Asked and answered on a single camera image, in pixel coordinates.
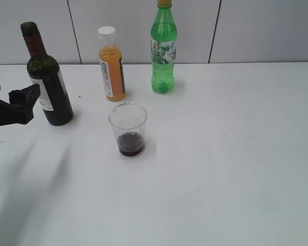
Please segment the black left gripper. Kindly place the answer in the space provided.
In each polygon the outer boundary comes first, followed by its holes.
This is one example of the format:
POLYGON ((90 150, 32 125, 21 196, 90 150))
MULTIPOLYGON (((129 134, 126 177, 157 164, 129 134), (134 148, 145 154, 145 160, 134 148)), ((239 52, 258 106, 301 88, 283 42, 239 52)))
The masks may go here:
POLYGON ((33 108, 40 96, 40 86, 31 85, 9 93, 9 102, 0 99, 0 126, 26 125, 33 118, 33 108))

